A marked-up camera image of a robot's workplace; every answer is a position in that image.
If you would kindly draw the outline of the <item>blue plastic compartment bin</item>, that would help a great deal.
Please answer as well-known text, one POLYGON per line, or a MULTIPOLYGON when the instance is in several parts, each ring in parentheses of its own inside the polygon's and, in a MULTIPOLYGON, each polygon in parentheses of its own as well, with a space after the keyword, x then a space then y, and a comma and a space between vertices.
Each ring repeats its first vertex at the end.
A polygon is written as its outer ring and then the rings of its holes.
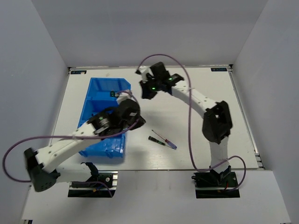
MULTIPOLYGON (((115 93, 130 90, 130 83, 124 78, 95 78, 92 77, 89 82, 84 105, 80 115, 78 126, 82 126, 92 117, 97 117, 100 124, 107 126, 108 114, 112 112, 104 111, 106 108, 118 106, 116 96, 110 97, 110 91, 115 93)), ((100 156, 112 158, 122 158, 125 154, 126 135, 123 133, 116 137, 102 140, 79 152, 83 157, 100 156)))

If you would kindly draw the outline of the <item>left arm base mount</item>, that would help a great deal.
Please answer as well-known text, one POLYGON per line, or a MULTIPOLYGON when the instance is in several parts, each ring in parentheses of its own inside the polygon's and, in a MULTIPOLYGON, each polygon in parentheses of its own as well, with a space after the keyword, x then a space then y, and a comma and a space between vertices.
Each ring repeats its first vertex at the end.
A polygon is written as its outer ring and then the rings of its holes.
POLYGON ((68 197, 112 198, 117 188, 117 181, 117 171, 99 172, 97 177, 91 177, 86 182, 71 182, 68 190, 68 197))

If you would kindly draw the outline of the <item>red blue handled screwdriver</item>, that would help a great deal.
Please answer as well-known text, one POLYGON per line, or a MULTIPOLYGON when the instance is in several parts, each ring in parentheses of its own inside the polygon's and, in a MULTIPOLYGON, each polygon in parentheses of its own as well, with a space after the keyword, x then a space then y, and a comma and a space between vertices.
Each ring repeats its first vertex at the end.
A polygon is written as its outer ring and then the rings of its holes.
POLYGON ((158 134, 156 131, 152 130, 153 133, 155 133, 157 136, 159 136, 160 138, 162 138, 168 146, 170 146, 173 149, 177 149, 177 146, 172 143, 170 140, 168 140, 167 138, 164 138, 162 135, 158 134))

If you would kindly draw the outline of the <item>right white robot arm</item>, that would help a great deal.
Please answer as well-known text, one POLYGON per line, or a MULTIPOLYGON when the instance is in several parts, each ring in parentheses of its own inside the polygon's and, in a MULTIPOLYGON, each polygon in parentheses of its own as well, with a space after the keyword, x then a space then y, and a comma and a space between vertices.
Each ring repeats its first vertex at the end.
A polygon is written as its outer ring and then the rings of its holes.
POLYGON ((207 172, 216 186, 226 183, 231 172, 228 137, 233 127, 227 102, 216 102, 204 96, 191 88, 181 75, 171 75, 162 62, 137 69, 136 74, 142 77, 139 84, 143 99, 153 99, 159 91, 167 92, 188 104, 189 111, 194 110, 203 119, 202 133, 209 141, 211 164, 198 172, 207 172))

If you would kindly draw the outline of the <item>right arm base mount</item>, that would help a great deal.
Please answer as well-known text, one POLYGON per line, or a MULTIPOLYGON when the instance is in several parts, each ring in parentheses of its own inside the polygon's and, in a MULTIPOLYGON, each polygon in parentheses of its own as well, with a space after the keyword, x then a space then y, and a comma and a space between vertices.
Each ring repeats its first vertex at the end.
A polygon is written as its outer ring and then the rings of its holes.
POLYGON ((235 172, 230 172, 221 181, 211 173, 194 173, 191 179, 199 189, 232 189, 238 185, 235 172))

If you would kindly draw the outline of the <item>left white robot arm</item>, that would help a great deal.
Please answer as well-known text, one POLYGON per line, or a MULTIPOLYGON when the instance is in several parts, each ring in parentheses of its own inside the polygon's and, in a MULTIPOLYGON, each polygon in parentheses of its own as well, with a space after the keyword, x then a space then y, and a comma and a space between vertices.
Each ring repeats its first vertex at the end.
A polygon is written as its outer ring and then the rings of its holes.
POLYGON ((35 191, 45 191, 59 182, 83 186, 100 184, 100 174, 93 163, 67 166, 63 162, 90 145, 144 124, 139 104, 125 99, 117 107, 107 108, 88 119, 70 136, 60 137, 54 144, 38 150, 25 150, 26 170, 35 191))

